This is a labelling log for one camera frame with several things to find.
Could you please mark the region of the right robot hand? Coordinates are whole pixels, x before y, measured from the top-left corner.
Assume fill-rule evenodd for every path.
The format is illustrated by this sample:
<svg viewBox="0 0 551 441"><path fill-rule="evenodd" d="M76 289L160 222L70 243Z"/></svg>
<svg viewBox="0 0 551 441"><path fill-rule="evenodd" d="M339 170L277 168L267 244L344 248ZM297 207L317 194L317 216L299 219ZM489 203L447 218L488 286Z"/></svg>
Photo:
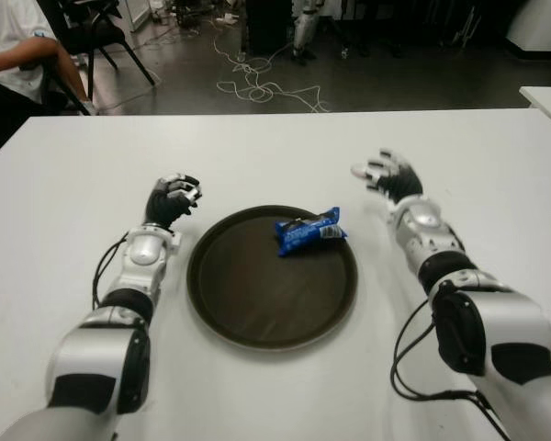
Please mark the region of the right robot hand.
<svg viewBox="0 0 551 441"><path fill-rule="evenodd" d="M394 204L404 198L420 196L423 187L410 163L400 154L381 149L376 158L351 166L353 176L365 181L366 188L383 195Z"/></svg>

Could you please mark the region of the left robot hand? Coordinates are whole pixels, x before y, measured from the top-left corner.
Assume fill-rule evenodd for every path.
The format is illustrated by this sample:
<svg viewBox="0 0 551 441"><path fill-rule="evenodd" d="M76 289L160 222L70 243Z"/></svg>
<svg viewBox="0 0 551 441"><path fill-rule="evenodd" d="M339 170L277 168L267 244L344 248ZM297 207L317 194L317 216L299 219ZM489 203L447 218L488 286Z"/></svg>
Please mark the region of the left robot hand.
<svg viewBox="0 0 551 441"><path fill-rule="evenodd" d="M201 197L200 182L193 176L173 173L161 177L147 200L143 223L168 230L181 216L190 215Z"/></svg>

